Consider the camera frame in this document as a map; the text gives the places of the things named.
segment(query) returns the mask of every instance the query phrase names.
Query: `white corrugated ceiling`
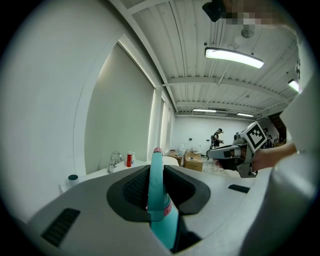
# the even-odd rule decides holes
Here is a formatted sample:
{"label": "white corrugated ceiling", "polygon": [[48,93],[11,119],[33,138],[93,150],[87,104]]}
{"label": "white corrugated ceiling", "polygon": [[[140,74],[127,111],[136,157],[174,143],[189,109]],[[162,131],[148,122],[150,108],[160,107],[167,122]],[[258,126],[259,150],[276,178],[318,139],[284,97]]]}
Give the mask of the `white corrugated ceiling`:
{"label": "white corrugated ceiling", "polygon": [[[202,10],[208,0],[110,1],[145,45],[163,83],[170,84],[167,88],[179,114],[206,107],[230,113],[260,112],[257,117],[261,117],[283,110],[297,94],[288,81],[297,79],[298,48],[295,36],[285,28],[256,25],[253,37],[243,38],[239,45],[236,38],[243,25],[227,24],[225,19],[212,22]],[[264,65],[257,69],[206,59],[205,44],[253,55]]]}

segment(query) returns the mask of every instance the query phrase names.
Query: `faucet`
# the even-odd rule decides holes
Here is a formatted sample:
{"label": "faucet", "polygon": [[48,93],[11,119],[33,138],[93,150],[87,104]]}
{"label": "faucet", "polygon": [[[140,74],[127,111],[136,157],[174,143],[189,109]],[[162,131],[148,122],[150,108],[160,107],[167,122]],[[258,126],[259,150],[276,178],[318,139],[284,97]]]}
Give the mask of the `faucet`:
{"label": "faucet", "polygon": [[113,174],[114,169],[117,167],[117,160],[114,158],[114,155],[115,155],[115,154],[117,154],[117,155],[119,156],[120,162],[122,161],[122,156],[120,155],[119,152],[114,151],[114,152],[111,153],[110,163],[109,163],[109,170],[108,170],[108,172],[109,172],[110,174]]}

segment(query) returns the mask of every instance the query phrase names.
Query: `fluorescent light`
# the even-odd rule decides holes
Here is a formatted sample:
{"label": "fluorescent light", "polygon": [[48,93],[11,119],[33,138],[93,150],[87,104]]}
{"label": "fluorescent light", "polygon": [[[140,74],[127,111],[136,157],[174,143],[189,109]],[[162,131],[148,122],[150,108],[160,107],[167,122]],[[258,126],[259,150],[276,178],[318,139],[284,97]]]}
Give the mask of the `fluorescent light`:
{"label": "fluorescent light", "polygon": [[194,109],[194,112],[208,112],[208,113],[214,113],[217,112],[216,110],[212,110],[212,109]]}
{"label": "fluorescent light", "polygon": [[260,69],[264,64],[264,62],[261,59],[234,50],[226,50],[221,48],[206,47],[205,57],[209,59],[220,59],[233,62],[240,62],[258,69]]}
{"label": "fluorescent light", "polygon": [[253,114],[243,114],[243,113],[237,113],[238,116],[244,116],[244,117],[250,117],[253,118],[254,115]]}
{"label": "fluorescent light", "polygon": [[300,91],[300,85],[295,80],[292,79],[288,83],[295,91]]}

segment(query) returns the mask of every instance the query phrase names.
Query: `white bag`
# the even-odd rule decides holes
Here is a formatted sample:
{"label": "white bag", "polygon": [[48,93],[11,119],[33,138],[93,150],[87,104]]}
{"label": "white bag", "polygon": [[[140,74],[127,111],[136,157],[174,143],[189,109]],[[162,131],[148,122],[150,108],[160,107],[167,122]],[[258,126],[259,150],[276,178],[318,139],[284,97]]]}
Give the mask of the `white bag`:
{"label": "white bag", "polygon": [[202,145],[199,144],[197,147],[192,147],[191,152],[194,154],[202,154]]}
{"label": "white bag", "polygon": [[184,142],[182,142],[182,143],[180,144],[180,148],[179,148],[179,150],[178,150],[179,156],[184,156],[186,150],[187,150],[187,144],[184,143]]}

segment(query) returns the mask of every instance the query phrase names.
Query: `red bottle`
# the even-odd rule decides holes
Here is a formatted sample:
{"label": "red bottle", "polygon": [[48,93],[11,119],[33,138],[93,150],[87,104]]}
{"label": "red bottle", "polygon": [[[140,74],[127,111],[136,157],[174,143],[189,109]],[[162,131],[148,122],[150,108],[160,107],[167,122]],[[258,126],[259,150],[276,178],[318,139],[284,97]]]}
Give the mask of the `red bottle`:
{"label": "red bottle", "polygon": [[126,158],[126,167],[131,167],[131,160],[132,160],[132,152],[128,152],[128,156]]}

